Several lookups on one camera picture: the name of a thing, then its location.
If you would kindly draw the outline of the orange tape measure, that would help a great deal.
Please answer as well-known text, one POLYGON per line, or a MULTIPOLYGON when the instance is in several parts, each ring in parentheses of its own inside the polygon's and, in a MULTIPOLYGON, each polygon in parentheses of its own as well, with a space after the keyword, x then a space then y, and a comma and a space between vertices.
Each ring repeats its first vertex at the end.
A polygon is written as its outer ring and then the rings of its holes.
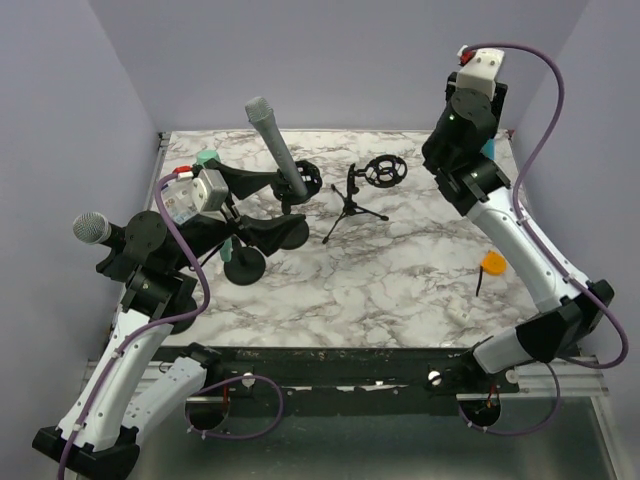
POLYGON ((475 296, 478 297, 480 294, 485 275, 500 276, 506 272, 507 266, 506 259, 500 253, 490 250, 479 265, 475 296))

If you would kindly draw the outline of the grey microphone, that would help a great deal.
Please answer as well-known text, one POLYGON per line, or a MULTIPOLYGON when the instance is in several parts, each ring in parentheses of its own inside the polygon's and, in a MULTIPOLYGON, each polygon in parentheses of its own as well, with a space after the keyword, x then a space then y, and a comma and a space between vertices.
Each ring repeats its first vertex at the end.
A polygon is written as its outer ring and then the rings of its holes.
POLYGON ((273 108, 264 97, 255 97, 245 104, 249 123, 259 133, 281 173, 297 197, 304 197, 308 189, 293 160, 277 125, 273 108))

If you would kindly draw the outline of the black round-base clip stand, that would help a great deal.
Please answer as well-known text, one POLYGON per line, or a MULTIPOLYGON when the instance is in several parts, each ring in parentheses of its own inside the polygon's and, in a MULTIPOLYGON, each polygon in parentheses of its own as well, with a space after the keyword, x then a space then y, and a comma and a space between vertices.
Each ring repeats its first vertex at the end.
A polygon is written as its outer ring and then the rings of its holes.
POLYGON ((262 253, 239 241, 233 241, 231 257, 224 264, 226 278, 238 286, 248 286, 259 281, 266 270, 266 261, 262 253))

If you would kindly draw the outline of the small white plastic piece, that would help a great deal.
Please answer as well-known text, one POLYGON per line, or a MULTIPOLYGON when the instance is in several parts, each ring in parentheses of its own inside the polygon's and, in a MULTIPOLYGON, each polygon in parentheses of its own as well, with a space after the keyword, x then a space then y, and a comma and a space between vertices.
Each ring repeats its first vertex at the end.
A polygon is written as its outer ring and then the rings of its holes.
POLYGON ((456 325, 466 326, 471 319, 468 302, 462 298, 452 298, 446 307, 446 315, 456 325))

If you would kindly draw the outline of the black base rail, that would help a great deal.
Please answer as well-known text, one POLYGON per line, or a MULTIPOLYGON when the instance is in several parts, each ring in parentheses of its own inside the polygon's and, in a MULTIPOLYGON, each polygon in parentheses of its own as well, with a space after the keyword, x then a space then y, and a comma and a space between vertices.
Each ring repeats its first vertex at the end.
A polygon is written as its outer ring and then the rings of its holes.
POLYGON ((454 415, 461 399, 484 399, 490 390, 515 394, 506 374, 468 365, 462 348, 162 347, 154 360, 191 356, 205 364, 212 385, 245 373, 269 378, 251 387, 229 388, 235 417, 271 414, 278 399, 297 417, 454 415))

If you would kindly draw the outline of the teal microphone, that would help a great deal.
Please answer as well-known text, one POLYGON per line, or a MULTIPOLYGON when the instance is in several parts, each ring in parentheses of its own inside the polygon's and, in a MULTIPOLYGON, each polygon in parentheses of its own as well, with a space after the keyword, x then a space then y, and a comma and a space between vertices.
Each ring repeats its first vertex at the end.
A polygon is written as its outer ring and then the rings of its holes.
MULTIPOLYGON (((194 180, 198 214, 229 221, 232 218, 228 205, 231 193, 220 172, 209 168, 211 159, 221 162, 216 150, 204 150, 196 156, 196 166, 200 168, 194 180)), ((224 263, 230 260, 232 242, 232 236, 230 236, 216 247, 224 263)))

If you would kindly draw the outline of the black round-base shock mount stand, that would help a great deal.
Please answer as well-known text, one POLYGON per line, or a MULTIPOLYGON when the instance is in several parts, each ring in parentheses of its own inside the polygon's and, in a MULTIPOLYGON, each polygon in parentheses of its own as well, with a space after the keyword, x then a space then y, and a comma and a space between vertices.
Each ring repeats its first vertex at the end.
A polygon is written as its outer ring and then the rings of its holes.
MULTIPOLYGON (((320 170, 316 165, 307 161, 295 161, 298 172, 301 174, 304 185, 307 188, 305 195, 298 195, 289 185, 284 174, 278 170, 275 174, 274 181, 270 184, 275 198, 281 204, 282 213, 289 215, 291 207, 301 205, 308 202, 321 189, 323 181, 320 170)), ((303 246, 309 238, 310 230, 306 222, 297 225, 292 232, 286 237, 281 245, 282 250, 296 250, 303 246)))

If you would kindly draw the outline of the blue microphone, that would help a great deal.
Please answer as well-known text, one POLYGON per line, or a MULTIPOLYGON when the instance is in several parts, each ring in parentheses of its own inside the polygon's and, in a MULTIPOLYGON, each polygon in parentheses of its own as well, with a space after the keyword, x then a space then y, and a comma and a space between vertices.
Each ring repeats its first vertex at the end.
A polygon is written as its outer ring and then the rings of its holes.
POLYGON ((490 160, 495 159, 495 139, 489 139, 482 147, 481 153, 490 160))

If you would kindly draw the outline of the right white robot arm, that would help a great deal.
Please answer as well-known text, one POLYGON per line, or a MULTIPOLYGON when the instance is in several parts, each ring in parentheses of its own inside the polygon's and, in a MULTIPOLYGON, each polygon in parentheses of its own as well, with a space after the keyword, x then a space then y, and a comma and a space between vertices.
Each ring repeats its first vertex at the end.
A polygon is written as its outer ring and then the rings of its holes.
POLYGON ((562 256, 523 208, 515 208, 513 188, 497 163, 482 149, 498 126, 507 92, 498 84, 493 97, 447 79, 446 106, 422 147, 425 168, 442 196, 498 248, 523 281, 538 312, 529 320, 490 337, 471 350, 460 379, 480 392, 498 372, 536 360, 547 363, 592 333, 614 291, 593 282, 562 256))

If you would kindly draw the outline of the black microphone silver grille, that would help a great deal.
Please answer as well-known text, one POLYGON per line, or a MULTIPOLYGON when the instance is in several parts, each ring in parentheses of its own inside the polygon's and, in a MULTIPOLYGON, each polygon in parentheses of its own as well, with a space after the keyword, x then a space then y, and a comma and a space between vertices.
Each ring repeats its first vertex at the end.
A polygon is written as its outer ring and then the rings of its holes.
POLYGON ((119 248, 125 241, 124 229, 112 224, 99 212, 79 215, 73 222, 73 233, 78 240, 88 245, 119 248))

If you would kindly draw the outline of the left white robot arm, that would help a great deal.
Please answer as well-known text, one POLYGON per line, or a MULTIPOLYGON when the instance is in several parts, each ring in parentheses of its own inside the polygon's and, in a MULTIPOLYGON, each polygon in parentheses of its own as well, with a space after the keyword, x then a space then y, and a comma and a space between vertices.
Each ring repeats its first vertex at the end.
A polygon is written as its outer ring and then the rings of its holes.
POLYGON ((163 341, 190 326, 209 299, 196 300, 208 282, 200 258, 228 241, 235 280, 259 279, 264 260, 289 248, 306 228, 288 209, 306 202, 321 186, 314 165, 300 161, 272 172, 239 170, 216 159, 180 167, 156 185, 156 206, 125 226, 88 212, 73 224, 75 237, 101 245, 108 256, 96 270, 125 287, 110 340, 83 391, 56 424, 41 428, 33 448, 54 460, 60 473, 88 479, 124 479, 133 470, 145 436, 190 395, 214 393, 222 380, 216 355, 191 347, 152 386, 138 384, 163 341), (235 201, 270 188, 286 209, 258 220, 238 213, 235 201))

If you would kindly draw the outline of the black tripod shock mount stand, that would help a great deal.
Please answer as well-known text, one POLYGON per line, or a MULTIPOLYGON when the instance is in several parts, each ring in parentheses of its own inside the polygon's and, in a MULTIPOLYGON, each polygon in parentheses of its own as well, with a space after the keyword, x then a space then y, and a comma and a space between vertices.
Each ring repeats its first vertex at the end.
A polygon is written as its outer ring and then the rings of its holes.
POLYGON ((399 185, 406 178, 407 173, 406 162, 402 158, 390 154, 380 155, 370 160, 363 168, 357 168, 355 164, 351 164, 347 173, 346 194, 343 195, 334 184, 330 185, 331 190, 341 198, 343 207, 333 226, 322 239, 322 243, 329 242, 337 225, 347 217, 369 214, 382 221, 389 220, 388 216, 361 207, 354 200, 354 196, 359 192, 359 188, 356 186, 357 178, 364 179, 375 188, 388 189, 399 185))

